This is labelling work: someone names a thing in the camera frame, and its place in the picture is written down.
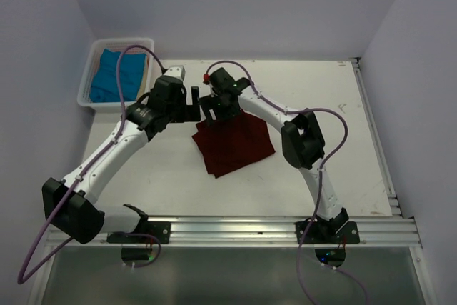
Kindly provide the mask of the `dark red t shirt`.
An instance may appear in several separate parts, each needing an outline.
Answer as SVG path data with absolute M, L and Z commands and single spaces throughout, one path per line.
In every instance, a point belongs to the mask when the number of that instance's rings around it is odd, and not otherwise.
M 196 129 L 192 139 L 201 152 L 207 173 L 215 178 L 276 153 L 267 123 L 246 112 L 211 126 L 206 121 L 200 121 Z

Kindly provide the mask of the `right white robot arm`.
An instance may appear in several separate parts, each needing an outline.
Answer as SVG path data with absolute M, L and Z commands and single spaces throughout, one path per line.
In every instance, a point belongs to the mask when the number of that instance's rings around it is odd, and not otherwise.
M 204 74 L 203 83 L 210 87 L 210 94 L 199 99 L 207 125 L 222 124 L 247 111 L 275 128 L 281 135 L 283 157 L 298 169 L 310 191 L 319 236 L 329 243 L 340 238 L 349 217 L 326 171 L 326 162 L 334 153 L 324 152 L 325 140 L 315 113 L 342 117 L 322 108 L 289 109 L 264 96 L 250 78 L 235 80 L 223 68 Z

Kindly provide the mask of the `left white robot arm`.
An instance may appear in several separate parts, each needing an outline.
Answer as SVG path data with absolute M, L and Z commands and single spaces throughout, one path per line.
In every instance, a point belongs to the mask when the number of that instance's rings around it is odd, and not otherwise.
M 90 157 L 62 180 L 42 187 L 44 213 L 56 228 L 86 244 L 100 233 L 123 232 L 138 243 L 148 235 L 148 216 L 135 206 L 96 208 L 101 192 L 120 168 L 170 123 L 200 121 L 199 90 L 192 87 L 186 103 L 184 68 L 172 66 L 154 83 L 146 104 L 126 109 L 115 129 Z

